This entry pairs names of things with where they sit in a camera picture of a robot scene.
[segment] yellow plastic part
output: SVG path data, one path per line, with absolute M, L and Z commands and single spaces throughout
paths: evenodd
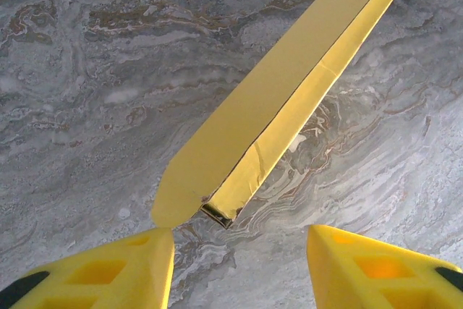
M 328 226 L 309 229 L 317 309 L 457 309 L 463 292 L 436 271 L 457 266 Z
M 171 230 L 152 229 L 32 270 L 50 275 L 12 309 L 164 309 L 173 268 Z
M 392 0 L 315 0 L 173 157 L 151 216 L 225 227 L 251 199 Z

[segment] gray marble surface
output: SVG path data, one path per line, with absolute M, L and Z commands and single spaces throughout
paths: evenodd
M 312 0 L 0 0 L 0 287 L 152 227 L 169 159 Z M 171 308 L 314 308 L 307 226 L 463 266 L 463 0 L 395 0 Z

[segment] yellow foam block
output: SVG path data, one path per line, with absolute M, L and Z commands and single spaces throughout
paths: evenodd
M 457 266 L 328 226 L 309 229 L 307 259 L 317 309 L 457 309 Z
M 152 229 L 36 268 L 3 290 L 0 302 L 17 300 L 11 309 L 167 308 L 173 268 L 171 230 Z
M 315 0 L 173 157 L 152 217 L 225 227 L 263 183 L 392 0 Z

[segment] black object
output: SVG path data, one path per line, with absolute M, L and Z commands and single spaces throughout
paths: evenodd
M 454 285 L 457 289 L 463 292 L 463 273 L 448 269 L 445 267 L 438 267 L 436 271 L 448 282 Z
M 0 291 L 0 309 L 10 309 L 48 275 L 50 273 L 47 271 L 39 271 L 11 283 L 6 289 Z

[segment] marble floor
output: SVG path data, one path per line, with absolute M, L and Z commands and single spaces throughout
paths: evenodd
M 0 287 L 151 228 L 169 159 L 313 0 L 0 0 Z M 395 0 L 170 308 L 314 308 L 307 226 L 463 266 L 463 0 Z

